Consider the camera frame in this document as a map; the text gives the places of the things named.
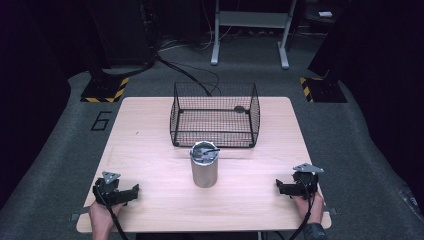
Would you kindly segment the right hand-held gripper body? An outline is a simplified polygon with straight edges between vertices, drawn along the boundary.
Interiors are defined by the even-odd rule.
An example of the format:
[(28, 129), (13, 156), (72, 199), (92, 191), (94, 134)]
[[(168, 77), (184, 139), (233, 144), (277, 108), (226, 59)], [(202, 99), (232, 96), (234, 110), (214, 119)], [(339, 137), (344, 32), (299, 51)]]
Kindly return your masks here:
[(310, 199), (318, 190), (319, 174), (324, 172), (323, 168), (309, 163), (300, 164), (293, 168), (292, 175), (295, 189), (293, 196), (301, 196), (303, 199)]

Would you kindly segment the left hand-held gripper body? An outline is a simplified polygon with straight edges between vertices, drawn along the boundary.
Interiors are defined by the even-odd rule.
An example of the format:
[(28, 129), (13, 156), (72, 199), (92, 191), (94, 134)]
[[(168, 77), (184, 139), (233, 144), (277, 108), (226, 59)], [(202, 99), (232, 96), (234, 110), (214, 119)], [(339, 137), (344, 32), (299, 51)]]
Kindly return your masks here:
[(103, 171), (92, 188), (97, 203), (113, 206), (130, 201), (131, 192), (118, 190), (120, 174)]

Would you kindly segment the person's right hand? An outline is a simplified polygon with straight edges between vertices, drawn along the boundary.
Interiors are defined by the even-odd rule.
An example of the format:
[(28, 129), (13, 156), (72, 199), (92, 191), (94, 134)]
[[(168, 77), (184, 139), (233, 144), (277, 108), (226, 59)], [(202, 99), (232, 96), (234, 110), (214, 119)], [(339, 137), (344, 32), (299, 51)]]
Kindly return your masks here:
[(309, 214), (307, 223), (322, 223), (324, 211), (324, 199), (319, 193), (315, 193), (311, 201), (300, 196), (293, 196), (299, 215), (304, 218)]

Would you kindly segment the person's left hand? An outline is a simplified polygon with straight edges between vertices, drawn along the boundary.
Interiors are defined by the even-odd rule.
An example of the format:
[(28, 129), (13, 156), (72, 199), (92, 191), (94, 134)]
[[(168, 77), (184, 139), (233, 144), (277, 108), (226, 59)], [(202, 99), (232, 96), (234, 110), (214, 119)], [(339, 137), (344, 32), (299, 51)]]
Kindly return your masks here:
[(100, 229), (109, 229), (111, 231), (114, 223), (109, 210), (105, 206), (94, 201), (90, 206), (89, 216), (92, 231)]

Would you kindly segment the silver metal cylinder can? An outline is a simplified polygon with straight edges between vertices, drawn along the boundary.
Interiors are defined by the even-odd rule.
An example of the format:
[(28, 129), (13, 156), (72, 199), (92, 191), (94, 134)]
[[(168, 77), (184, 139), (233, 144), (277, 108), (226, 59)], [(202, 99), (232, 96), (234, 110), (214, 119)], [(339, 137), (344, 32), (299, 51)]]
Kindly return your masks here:
[(212, 187), (218, 179), (218, 152), (209, 152), (203, 155), (202, 152), (218, 148), (209, 141), (196, 142), (189, 151), (191, 160), (192, 177), (196, 186), (201, 188)]

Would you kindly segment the black cabinet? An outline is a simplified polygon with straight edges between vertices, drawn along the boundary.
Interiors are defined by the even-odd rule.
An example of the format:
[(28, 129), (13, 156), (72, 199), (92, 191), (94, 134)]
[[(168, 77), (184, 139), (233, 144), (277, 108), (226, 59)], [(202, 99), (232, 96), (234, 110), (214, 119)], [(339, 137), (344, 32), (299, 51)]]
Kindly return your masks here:
[(143, 0), (87, 0), (87, 5), (111, 67), (154, 64), (150, 18)]

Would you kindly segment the black yellow striped base plate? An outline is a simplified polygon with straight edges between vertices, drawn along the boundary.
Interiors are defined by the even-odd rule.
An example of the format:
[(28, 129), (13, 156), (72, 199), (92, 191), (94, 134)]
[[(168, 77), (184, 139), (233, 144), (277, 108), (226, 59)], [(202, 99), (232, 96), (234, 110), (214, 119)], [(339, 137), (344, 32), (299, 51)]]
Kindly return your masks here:
[(300, 78), (306, 100), (310, 103), (346, 103), (347, 99), (338, 83), (321, 78)]
[(105, 80), (92, 78), (83, 90), (81, 102), (117, 102), (124, 93), (128, 78), (107, 77)]

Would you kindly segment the white metal desk frame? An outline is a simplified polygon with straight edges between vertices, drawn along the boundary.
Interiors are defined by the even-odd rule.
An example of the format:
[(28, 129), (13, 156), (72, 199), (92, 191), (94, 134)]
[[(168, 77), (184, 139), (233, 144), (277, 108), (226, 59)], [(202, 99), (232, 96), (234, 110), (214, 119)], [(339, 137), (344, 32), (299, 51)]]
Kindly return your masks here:
[(215, 3), (215, 26), (214, 26), (214, 44), (210, 63), (216, 66), (219, 63), (220, 53), (220, 27), (255, 27), (255, 28), (274, 28), (283, 29), (282, 40), (277, 43), (281, 67), (284, 70), (289, 69), (286, 43), (291, 28), (297, 0), (290, 0), (290, 8), (287, 13), (269, 13), (269, 12), (240, 12), (224, 11), (220, 9), (220, 0)]

